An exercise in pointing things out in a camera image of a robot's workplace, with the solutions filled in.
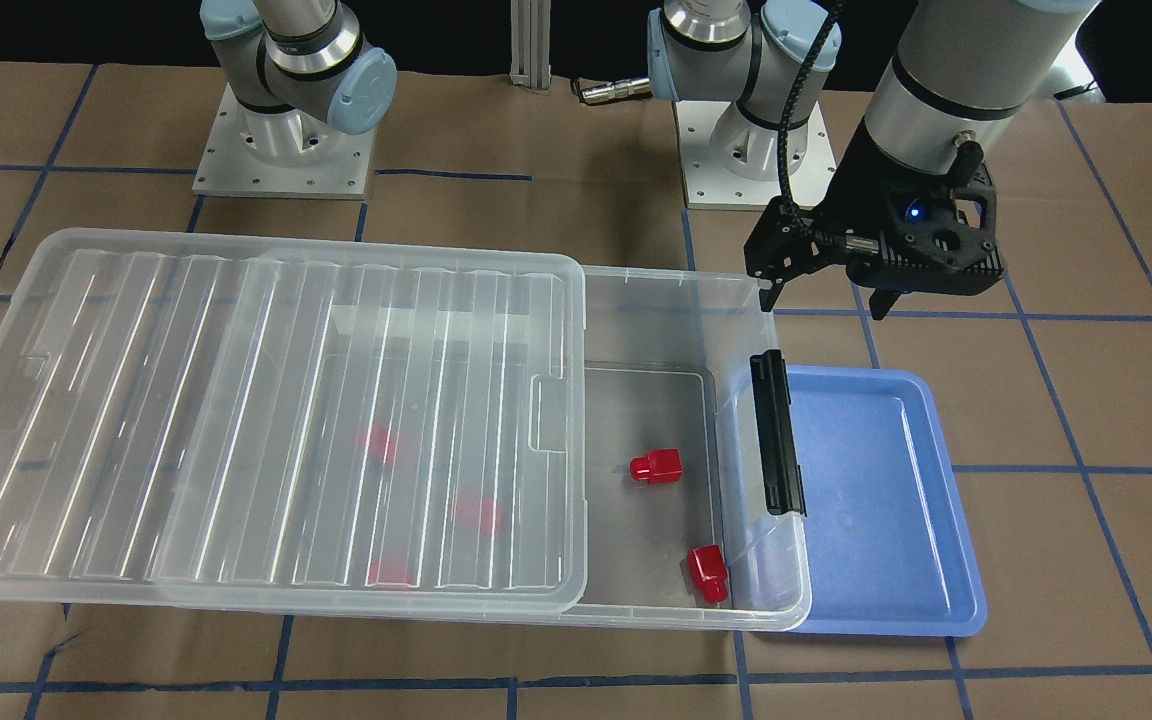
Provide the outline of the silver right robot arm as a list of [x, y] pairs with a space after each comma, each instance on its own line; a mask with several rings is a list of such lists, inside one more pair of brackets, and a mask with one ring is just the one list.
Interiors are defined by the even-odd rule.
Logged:
[[343, 1], [204, 1], [198, 18], [236, 101], [255, 113], [301, 111], [356, 136], [396, 96], [396, 63]]

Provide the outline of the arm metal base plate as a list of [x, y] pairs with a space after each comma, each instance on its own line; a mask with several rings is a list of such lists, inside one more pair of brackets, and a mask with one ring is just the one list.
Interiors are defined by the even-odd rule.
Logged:
[[376, 137], [376, 129], [344, 135], [300, 109], [256, 113], [227, 86], [192, 190], [228, 199], [365, 200]]
[[[780, 194], [776, 132], [755, 126], [732, 103], [673, 105], [687, 209], [761, 211]], [[836, 169], [823, 111], [788, 132], [788, 179], [801, 209], [824, 199]]]

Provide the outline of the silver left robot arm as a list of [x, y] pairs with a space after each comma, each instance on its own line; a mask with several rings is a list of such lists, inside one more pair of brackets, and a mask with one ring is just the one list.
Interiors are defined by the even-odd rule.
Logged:
[[666, 1], [650, 13], [647, 82], [672, 103], [727, 105], [723, 167], [768, 179], [744, 249], [770, 311], [801, 275], [842, 266], [882, 319], [909, 293], [977, 296], [1007, 273], [987, 167], [1007, 124], [1091, 1], [919, 1], [823, 200], [791, 174], [840, 58], [844, 3]]

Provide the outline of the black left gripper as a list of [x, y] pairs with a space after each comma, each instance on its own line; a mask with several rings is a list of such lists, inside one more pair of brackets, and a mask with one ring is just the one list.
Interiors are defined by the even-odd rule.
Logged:
[[1001, 282], [986, 151], [970, 131], [957, 132], [950, 149], [948, 169], [927, 174], [888, 158], [861, 127], [826, 197], [810, 210], [794, 200], [787, 160], [778, 160], [780, 194], [744, 245], [746, 273], [760, 281], [761, 311], [772, 313], [786, 285], [835, 265], [872, 290], [873, 323], [905, 293], [975, 296]]

